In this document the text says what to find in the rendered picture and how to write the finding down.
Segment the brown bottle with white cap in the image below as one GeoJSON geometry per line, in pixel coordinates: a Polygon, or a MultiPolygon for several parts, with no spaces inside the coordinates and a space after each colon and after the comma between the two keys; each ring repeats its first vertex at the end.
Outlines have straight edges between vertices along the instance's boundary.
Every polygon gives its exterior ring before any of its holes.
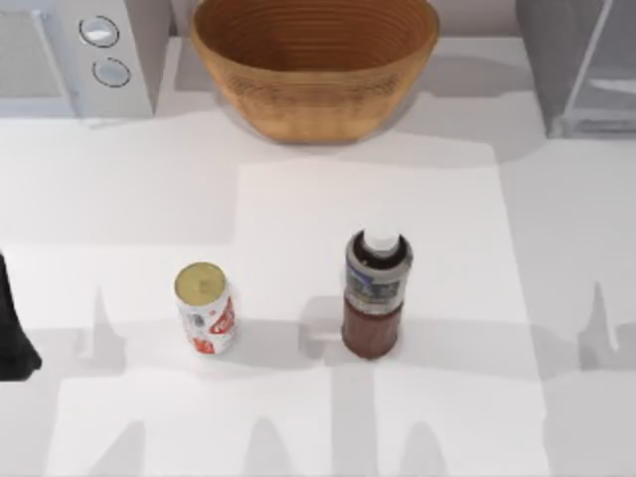
{"type": "Polygon", "coordinates": [[[397,343],[412,265],[401,234],[364,228],[347,242],[341,336],[353,354],[375,360],[397,343]]]}

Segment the red and white can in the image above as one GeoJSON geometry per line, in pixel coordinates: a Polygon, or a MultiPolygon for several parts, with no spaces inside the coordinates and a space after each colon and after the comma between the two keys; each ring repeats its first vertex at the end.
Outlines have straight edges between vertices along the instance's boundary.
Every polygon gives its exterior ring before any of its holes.
{"type": "Polygon", "coordinates": [[[203,355],[224,353],[235,338],[237,318],[223,270],[210,262],[193,262],[179,271],[173,289],[189,343],[203,355]]]}

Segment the brown woven basket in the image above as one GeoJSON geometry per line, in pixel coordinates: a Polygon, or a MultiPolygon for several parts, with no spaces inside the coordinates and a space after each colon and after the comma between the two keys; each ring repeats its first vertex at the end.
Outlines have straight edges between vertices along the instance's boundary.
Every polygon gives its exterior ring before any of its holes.
{"type": "Polygon", "coordinates": [[[378,129],[439,38],[429,0],[201,0],[192,43],[259,134],[338,144],[378,129]]]}

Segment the pale microwave oven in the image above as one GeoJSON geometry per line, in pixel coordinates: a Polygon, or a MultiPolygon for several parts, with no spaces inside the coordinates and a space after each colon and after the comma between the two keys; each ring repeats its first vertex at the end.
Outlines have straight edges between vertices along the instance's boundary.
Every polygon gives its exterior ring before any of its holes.
{"type": "Polygon", "coordinates": [[[0,0],[0,117],[153,116],[171,36],[170,0],[0,0]],[[85,44],[79,21],[105,16],[120,37],[111,48],[85,44]],[[115,58],[130,82],[97,82],[92,64],[115,58]]]}

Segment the round microwave knob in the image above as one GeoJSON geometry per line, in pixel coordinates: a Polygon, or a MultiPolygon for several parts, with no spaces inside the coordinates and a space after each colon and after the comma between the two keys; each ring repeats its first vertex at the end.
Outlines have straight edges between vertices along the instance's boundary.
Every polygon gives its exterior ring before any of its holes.
{"type": "Polygon", "coordinates": [[[97,82],[111,88],[124,87],[131,80],[131,71],[128,66],[115,58],[95,61],[91,71],[97,82]]]}
{"type": "Polygon", "coordinates": [[[111,19],[105,16],[94,16],[79,21],[79,36],[87,45],[108,49],[118,42],[120,32],[111,19]]]}

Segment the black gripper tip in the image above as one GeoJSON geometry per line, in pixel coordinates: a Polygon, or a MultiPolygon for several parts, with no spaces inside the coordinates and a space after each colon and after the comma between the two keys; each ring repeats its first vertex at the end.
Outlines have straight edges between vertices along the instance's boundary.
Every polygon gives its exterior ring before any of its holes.
{"type": "Polygon", "coordinates": [[[0,252],[0,382],[25,382],[43,361],[15,309],[4,255],[0,252]]]}

